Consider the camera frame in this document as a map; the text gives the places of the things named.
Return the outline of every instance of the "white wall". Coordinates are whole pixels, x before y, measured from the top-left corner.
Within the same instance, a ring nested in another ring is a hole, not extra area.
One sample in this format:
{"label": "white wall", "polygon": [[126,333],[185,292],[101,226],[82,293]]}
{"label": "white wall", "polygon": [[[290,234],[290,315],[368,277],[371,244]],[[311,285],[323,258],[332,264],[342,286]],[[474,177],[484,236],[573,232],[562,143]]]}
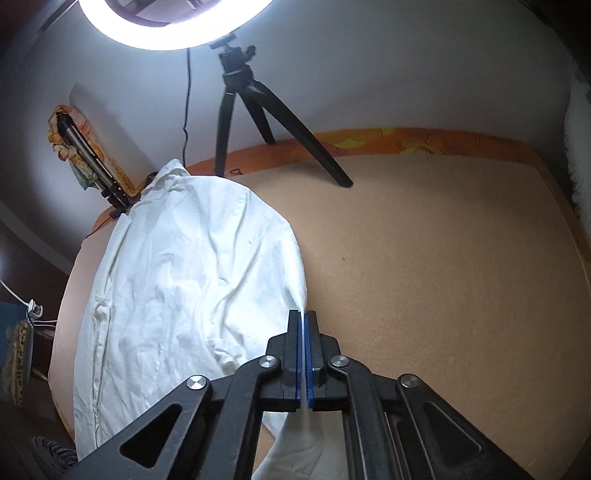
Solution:
{"label": "white wall", "polygon": [[[255,75],[312,131],[456,128],[563,156],[568,57],[518,0],[275,0],[238,39],[258,47]],[[0,91],[0,198],[73,259],[108,204],[59,162],[47,118],[59,103],[78,106],[134,176],[157,170],[181,154],[184,62],[182,51],[142,51],[106,38],[75,5]],[[215,52],[194,48],[192,65],[189,163],[214,155],[223,91]],[[230,150],[260,142],[238,104]]]}

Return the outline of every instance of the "beige bed sheet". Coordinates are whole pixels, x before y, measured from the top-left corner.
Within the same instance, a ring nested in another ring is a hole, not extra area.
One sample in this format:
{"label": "beige bed sheet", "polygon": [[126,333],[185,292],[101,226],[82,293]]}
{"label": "beige bed sheet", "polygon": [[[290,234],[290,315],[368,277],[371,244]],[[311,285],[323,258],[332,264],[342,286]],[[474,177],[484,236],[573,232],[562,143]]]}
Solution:
{"label": "beige bed sheet", "polygon": [[[291,223],[322,332],[377,374],[418,374],[537,479],[559,478],[590,431],[591,300],[537,171],[422,154],[339,163],[351,189],[314,162],[234,177]],[[70,425],[87,277],[108,233],[83,244],[60,311],[50,386]]]}

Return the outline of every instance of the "black metal frame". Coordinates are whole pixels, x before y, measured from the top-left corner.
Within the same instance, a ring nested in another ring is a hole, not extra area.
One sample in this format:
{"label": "black metal frame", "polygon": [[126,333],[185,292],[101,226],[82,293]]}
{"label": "black metal frame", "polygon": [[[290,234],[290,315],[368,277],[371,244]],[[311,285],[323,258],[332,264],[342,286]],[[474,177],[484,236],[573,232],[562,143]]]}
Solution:
{"label": "black metal frame", "polygon": [[350,480],[532,480],[416,375],[375,375],[304,318],[307,399],[343,411]]}
{"label": "black metal frame", "polygon": [[[301,328],[304,346],[300,348]],[[263,411],[341,410],[349,480],[532,480],[427,384],[375,375],[292,310],[287,333],[234,375],[193,376],[71,467],[65,480],[247,480]]]}
{"label": "black metal frame", "polygon": [[224,48],[219,54],[219,58],[222,62],[224,71],[223,81],[226,85],[217,123],[216,175],[218,177],[224,176],[232,112],[234,110],[236,94],[238,94],[265,143],[273,145],[275,144],[275,138],[273,137],[263,109],[267,110],[267,112],[283,125],[318,160],[339,185],[342,187],[353,185],[353,181],[347,176],[337,161],[296,115],[272,91],[254,79],[252,69],[247,65],[247,62],[252,60],[256,53],[256,48],[251,45],[243,52],[239,47],[230,47],[228,42],[234,40],[234,38],[234,34],[231,34],[210,44],[212,49]]}

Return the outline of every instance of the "metal bolt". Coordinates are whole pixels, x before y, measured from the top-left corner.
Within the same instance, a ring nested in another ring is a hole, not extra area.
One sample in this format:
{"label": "metal bolt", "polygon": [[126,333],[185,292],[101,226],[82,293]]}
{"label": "metal bolt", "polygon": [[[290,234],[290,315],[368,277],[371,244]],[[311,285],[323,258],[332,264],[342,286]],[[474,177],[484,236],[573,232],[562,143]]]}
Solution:
{"label": "metal bolt", "polygon": [[207,385],[207,378],[201,375],[193,375],[187,380],[187,386],[191,390],[201,390],[205,385]]}
{"label": "metal bolt", "polygon": [[259,365],[263,368],[272,368],[276,366],[278,361],[279,360],[272,355],[263,355],[259,358]]}
{"label": "metal bolt", "polygon": [[414,388],[414,387],[418,387],[418,385],[421,383],[421,380],[416,375],[405,374],[402,377],[400,377],[400,382],[406,388]]}
{"label": "metal bolt", "polygon": [[349,365],[349,357],[344,355],[335,355],[330,359],[330,363],[333,364],[334,367],[346,367]]}

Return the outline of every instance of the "tripod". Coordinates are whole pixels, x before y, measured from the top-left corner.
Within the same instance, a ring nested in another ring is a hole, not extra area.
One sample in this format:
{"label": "tripod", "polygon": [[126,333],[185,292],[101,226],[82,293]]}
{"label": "tripod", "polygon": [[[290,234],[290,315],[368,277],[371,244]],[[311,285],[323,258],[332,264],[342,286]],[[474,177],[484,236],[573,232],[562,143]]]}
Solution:
{"label": "tripod", "polygon": [[230,34],[210,44],[211,49],[224,47],[223,52],[219,54],[219,58],[222,62],[224,71],[223,81],[226,85],[226,92],[224,93],[220,106],[217,124],[216,175],[218,177],[224,176],[226,156],[228,154],[228,139],[230,137],[230,123],[232,122],[236,94],[238,94],[254,120],[263,140],[267,144],[274,145],[275,138],[273,137],[263,109],[267,110],[318,160],[320,165],[335,179],[336,183],[342,187],[350,187],[353,181],[310,130],[306,128],[272,91],[254,79],[252,69],[246,62],[252,60],[256,53],[256,48],[251,45],[243,52],[240,47],[230,47],[228,42],[234,38],[236,38],[235,35]]}

